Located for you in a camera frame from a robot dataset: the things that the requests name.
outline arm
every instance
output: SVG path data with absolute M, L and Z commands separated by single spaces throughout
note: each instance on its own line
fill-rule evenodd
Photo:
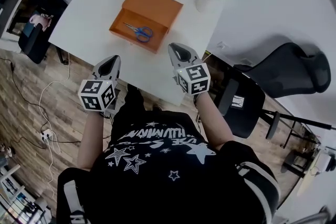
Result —
M 230 127 L 207 92 L 199 95 L 196 105 L 211 146 L 220 150 L 226 142 L 234 140 Z
M 103 126 L 103 117 L 97 112 L 89 112 L 77 157 L 78 168 L 91 169 L 97 157 L 102 153 Z

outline wooden floor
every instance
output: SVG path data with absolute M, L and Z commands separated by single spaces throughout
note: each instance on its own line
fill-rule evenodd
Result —
M 48 51 L 47 60 L 39 65 L 31 62 L 23 54 L 12 54 L 0 50 L 0 57 L 13 61 L 15 65 L 14 79 L 24 97 L 32 103 L 38 103 L 41 91 L 48 83 L 54 80 L 64 80 L 67 77 L 68 67 L 59 62 L 53 47 Z M 52 84 L 44 93 L 41 105 L 47 110 L 52 128 L 61 142 L 77 141 L 82 138 L 86 113 L 79 103 L 77 90 L 81 81 L 88 78 L 91 70 L 91 65 L 70 56 L 70 79 L 63 84 Z M 118 106 L 121 106 L 126 94 L 125 83 L 120 81 L 117 88 L 121 90 L 118 98 Z M 155 102 L 161 105 L 164 110 L 182 111 L 188 113 L 192 119 L 196 118 L 197 111 L 190 98 L 186 97 L 182 105 L 177 107 L 144 92 L 143 96 L 147 109 L 150 109 Z M 280 105 L 269 98 L 267 98 L 264 107 L 285 113 Z M 16 172 L 16 176 L 33 195 L 45 197 L 53 214 L 55 214 L 56 202 L 48 187 L 48 181 L 51 180 L 48 170 L 51 163 L 50 151 L 36 148 L 25 140 L 21 140 L 18 144 L 15 143 L 20 137 L 25 137 L 44 147 L 40 140 L 40 127 L 44 123 L 45 120 L 39 108 L 26 103 L 16 90 L 12 82 L 9 63 L 0 60 L 0 141 L 3 141 L 6 146 L 13 146 L 16 150 L 16 156 L 10 160 L 10 166 L 14 166 L 16 163 L 21 164 L 21 169 Z M 237 140 L 251 146 L 258 157 L 272 169 L 280 183 L 281 198 L 283 199 L 298 178 L 290 172 L 281 174 L 281 164 L 292 148 L 299 148 L 303 145 L 293 137 L 284 150 L 280 144 L 286 140 L 289 129 L 280 123 L 277 134 L 271 141 L 265 139 L 267 129 L 267 124 L 259 120 L 249 139 L 237 138 Z M 108 136 L 110 131 L 111 123 L 106 120 L 104 136 Z M 104 141 L 104 147 L 107 147 L 107 141 L 108 139 Z M 55 193 L 58 175 L 67 167 L 76 166 L 79 143 L 60 143 L 59 146 L 61 153 L 57 155 L 53 152 L 54 163 L 51 167 L 54 181 L 50 184 Z

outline white table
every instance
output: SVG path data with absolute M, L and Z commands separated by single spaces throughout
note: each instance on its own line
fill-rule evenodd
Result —
M 201 57 L 220 17 L 222 1 L 218 1 L 216 11 L 199 13 L 196 0 L 176 0 L 184 6 L 156 55 L 109 32 L 123 1 L 72 0 L 49 42 L 92 65 L 108 56 L 119 55 L 120 79 L 180 105 L 184 93 L 172 79 L 167 46 L 171 42 L 183 43 Z

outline black office chair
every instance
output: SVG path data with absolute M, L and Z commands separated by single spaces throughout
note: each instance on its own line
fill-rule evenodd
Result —
M 232 68 L 225 65 L 224 90 L 217 94 L 214 102 L 234 135 L 248 138 L 259 117 L 270 125 L 266 139 L 274 136 L 281 118 L 333 129 L 328 124 L 262 109 L 265 101 L 263 90 L 273 98 L 325 91 L 330 84 L 331 73 L 322 52 L 308 57 L 298 45 L 286 43 L 255 67 L 235 65 Z
M 29 0 L 29 2 L 36 6 L 33 14 L 47 14 L 53 15 L 50 26 L 46 31 L 42 31 L 41 24 L 34 27 L 28 20 L 29 18 L 21 17 L 20 11 L 14 17 L 9 29 L 13 29 L 16 23 L 26 22 L 25 28 L 22 31 L 18 44 L 21 50 L 35 63 L 40 63 L 49 46 L 48 42 L 57 21 L 60 19 L 62 13 L 67 7 L 67 4 L 63 0 Z M 67 65 L 68 61 L 63 60 L 62 51 L 60 48 L 56 47 L 58 56 L 61 63 Z

